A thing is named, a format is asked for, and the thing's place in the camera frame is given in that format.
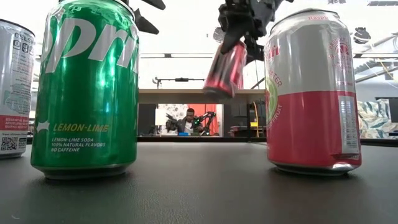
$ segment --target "silver can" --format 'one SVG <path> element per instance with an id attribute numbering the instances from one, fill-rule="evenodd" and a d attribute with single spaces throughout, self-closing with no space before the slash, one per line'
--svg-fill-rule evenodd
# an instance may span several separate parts
<path id="1" fill-rule="evenodd" d="M 26 150 L 35 35 L 0 19 L 0 158 Z"/>
<path id="2" fill-rule="evenodd" d="M 351 39 L 339 15 L 292 14 L 271 29 L 264 49 L 268 159 L 311 174 L 359 167 Z"/>

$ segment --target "desk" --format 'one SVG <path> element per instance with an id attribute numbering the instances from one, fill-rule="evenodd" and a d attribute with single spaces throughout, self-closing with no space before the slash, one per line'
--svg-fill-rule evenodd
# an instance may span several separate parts
<path id="1" fill-rule="evenodd" d="M 349 177 L 281 173 L 250 143 L 138 144 L 126 175 L 52 182 L 0 161 L 3 224 L 393 224 L 398 148 L 363 146 Z"/>
<path id="2" fill-rule="evenodd" d="M 216 103 L 216 104 L 243 104 L 252 103 L 265 98 L 265 90 L 238 90 L 231 100 L 214 100 L 204 95 L 203 90 L 192 89 L 140 89 L 139 103 Z"/>

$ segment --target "celsius can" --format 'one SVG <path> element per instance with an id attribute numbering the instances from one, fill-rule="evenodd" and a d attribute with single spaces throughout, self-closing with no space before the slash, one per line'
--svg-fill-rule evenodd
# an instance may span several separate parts
<path id="1" fill-rule="evenodd" d="M 35 35 L 0 19 L 0 158 L 26 150 Z"/>
<path id="2" fill-rule="evenodd" d="M 308 174 L 359 167 L 351 41 L 338 14 L 306 9 L 281 20 L 265 61 L 268 159 Z"/>
<path id="3" fill-rule="evenodd" d="M 119 0 L 64 0 L 45 26 L 31 164 L 49 179 L 136 160 L 138 29 Z"/>
<path id="4" fill-rule="evenodd" d="M 218 47 L 203 90 L 215 99 L 233 98 L 243 88 L 243 67 L 246 65 L 246 44 L 239 41 L 228 53 Z"/>

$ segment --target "qr code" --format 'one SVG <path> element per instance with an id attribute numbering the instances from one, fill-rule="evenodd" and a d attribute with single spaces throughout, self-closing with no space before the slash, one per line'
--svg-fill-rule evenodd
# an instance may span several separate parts
<path id="1" fill-rule="evenodd" d="M 18 149 L 18 137 L 3 137 L 1 139 L 1 150 L 17 150 Z"/>

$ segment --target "sprite logo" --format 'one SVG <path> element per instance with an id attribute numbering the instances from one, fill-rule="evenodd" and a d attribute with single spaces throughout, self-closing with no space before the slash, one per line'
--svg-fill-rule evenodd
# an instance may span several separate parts
<path id="1" fill-rule="evenodd" d="M 118 57 L 117 65 L 127 68 L 132 55 L 137 54 L 138 50 L 138 36 L 137 27 L 133 23 L 130 27 L 130 33 L 132 36 L 126 32 L 126 30 L 119 29 L 116 30 L 115 26 L 106 24 L 101 34 L 96 39 L 97 30 L 95 26 L 87 20 L 78 18 L 65 18 L 62 25 L 58 28 L 58 33 L 55 41 L 53 42 L 53 34 L 51 33 L 50 21 L 51 18 L 55 17 L 57 23 L 61 23 L 61 18 L 63 16 L 64 10 L 61 8 L 47 17 L 46 30 L 44 33 L 44 46 L 42 53 L 42 62 L 49 57 L 47 66 L 45 67 L 44 73 L 53 73 L 57 68 L 57 65 L 61 58 L 68 58 L 77 56 L 87 50 L 94 43 L 94 47 L 88 56 L 89 60 L 97 60 L 102 62 L 105 59 L 111 45 L 117 39 L 124 42 L 123 51 L 120 55 L 115 55 Z M 80 35 L 77 40 L 72 41 L 72 34 L 76 31 L 80 31 Z M 134 65 L 134 72 L 137 69 L 137 65 Z"/>
<path id="2" fill-rule="evenodd" d="M 282 81 L 278 75 L 273 71 L 268 71 L 266 75 L 267 127 L 272 126 L 282 109 L 282 106 L 278 104 L 278 87 L 281 85 Z"/>

